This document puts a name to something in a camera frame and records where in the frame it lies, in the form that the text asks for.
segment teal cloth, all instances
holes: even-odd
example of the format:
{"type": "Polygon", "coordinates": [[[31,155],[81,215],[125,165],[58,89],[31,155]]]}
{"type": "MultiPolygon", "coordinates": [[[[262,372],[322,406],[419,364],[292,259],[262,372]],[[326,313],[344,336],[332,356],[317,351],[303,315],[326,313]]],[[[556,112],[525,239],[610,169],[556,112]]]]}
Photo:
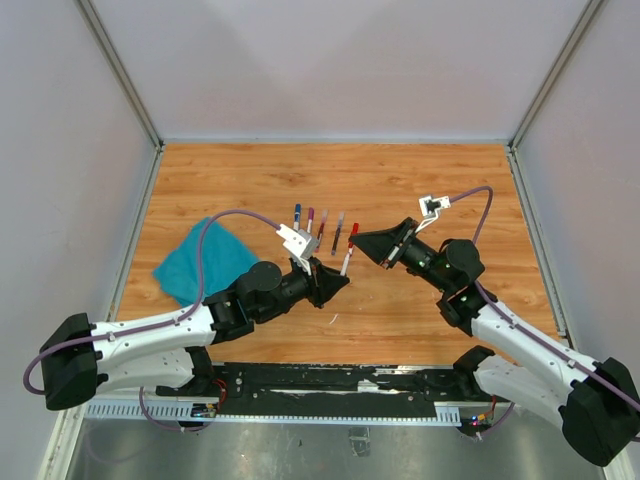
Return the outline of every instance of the teal cloth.
{"type": "MultiPolygon", "coordinates": [[[[208,218],[195,225],[182,244],[153,271],[162,290],[181,306],[197,301],[198,270],[196,252],[200,233],[208,218]]],[[[215,222],[202,242],[205,296],[224,290],[257,263],[256,257],[240,240],[215,222]]]]}

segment wooden tabletop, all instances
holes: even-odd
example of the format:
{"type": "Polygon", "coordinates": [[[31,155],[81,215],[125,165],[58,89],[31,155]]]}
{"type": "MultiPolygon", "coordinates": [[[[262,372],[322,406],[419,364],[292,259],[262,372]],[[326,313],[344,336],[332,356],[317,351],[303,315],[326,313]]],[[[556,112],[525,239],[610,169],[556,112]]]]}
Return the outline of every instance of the wooden tabletop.
{"type": "MultiPolygon", "coordinates": [[[[118,312],[120,320],[177,308],[151,275],[206,216],[229,208],[256,211],[291,224],[296,203],[314,207],[317,233],[329,220],[320,252],[339,269],[353,222],[366,232],[421,217],[418,198],[456,195],[488,184],[495,190],[478,247],[482,282],[525,320],[554,335],[555,324],[500,145],[169,145],[118,312]],[[338,214],[346,212],[338,253],[331,243],[338,214]]],[[[471,238],[486,202],[478,194],[445,210],[420,238],[438,248],[447,238],[471,238]]],[[[260,259],[290,271],[282,239],[261,222],[229,216],[222,225],[260,259]]],[[[234,342],[209,347],[215,361],[451,364],[479,344],[449,327],[435,305],[438,292],[402,266],[385,271],[355,252],[351,284],[324,309],[307,302],[234,342]]]]}

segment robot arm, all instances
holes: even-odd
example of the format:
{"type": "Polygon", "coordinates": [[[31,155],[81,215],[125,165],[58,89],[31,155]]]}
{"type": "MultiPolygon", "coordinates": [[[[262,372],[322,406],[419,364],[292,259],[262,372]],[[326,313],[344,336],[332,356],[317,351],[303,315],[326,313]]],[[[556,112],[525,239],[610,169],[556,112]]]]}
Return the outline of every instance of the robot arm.
{"type": "Polygon", "coordinates": [[[590,373],[637,401],[627,368],[613,358],[599,363],[580,354],[511,312],[477,282],[484,265],[472,241],[450,239],[435,250],[416,238],[441,209],[450,207],[448,197],[423,197],[420,207],[421,222],[406,218],[394,228],[359,233],[350,241],[383,268],[400,262],[408,273],[426,280],[442,293],[437,306],[447,323],[495,345],[521,365],[474,347],[454,364],[464,388],[501,396],[537,413],[561,428],[584,458],[607,465],[640,432],[640,414],[590,373]]]}
{"type": "Polygon", "coordinates": [[[349,283],[348,277],[311,256],[317,240],[305,231],[281,225],[277,233],[291,255],[291,272],[286,275],[274,263],[259,262],[197,309],[185,307],[119,323],[92,324],[86,313],[67,318],[41,352],[72,339],[95,340],[42,360],[47,408],[71,408],[96,393],[140,386],[202,395],[214,379],[207,345],[247,335],[255,323],[285,314],[303,299],[322,308],[349,283]]]}

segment metal floor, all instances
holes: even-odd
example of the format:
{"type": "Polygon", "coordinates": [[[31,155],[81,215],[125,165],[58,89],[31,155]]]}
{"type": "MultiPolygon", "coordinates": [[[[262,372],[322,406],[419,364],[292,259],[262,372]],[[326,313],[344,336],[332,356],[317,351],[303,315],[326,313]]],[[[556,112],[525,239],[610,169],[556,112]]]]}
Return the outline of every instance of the metal floor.
{"type": "Polygon", "coordinates": [[[85,421],[68,480],[604,479],[527,412],[479,443],[451,427],[213,424],[199,434],[143,421],[85,421]],[[89,433],[89,442],[85,433],[89,433]],[[87,454],[87,443],[107,460],[87,454]]]}

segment gray wall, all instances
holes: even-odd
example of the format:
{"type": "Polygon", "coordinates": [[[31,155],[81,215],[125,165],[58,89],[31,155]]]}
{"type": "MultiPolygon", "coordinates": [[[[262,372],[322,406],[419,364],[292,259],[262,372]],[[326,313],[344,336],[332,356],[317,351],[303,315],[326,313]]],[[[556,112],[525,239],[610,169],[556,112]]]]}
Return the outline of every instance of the gray wall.
{"type": "Polygon", "coordinates": [[[165,138],[507,139],[585,0],[95,0],[165,138]]]}
{"type": "Polygon", "coordinates": [[[0,70],[0,476],[29,479],[55,414],[22,372],[107,312],[152,149],[72,1],[0,2],[0,70]]]}
{"type": "MultiPolygon", "coordinates": [[[[569,330],[640,385],[640,3],[609,2],[525,137],[569,330]]],[[[640,472],[640,446],[630,447],[640,472]]]]}

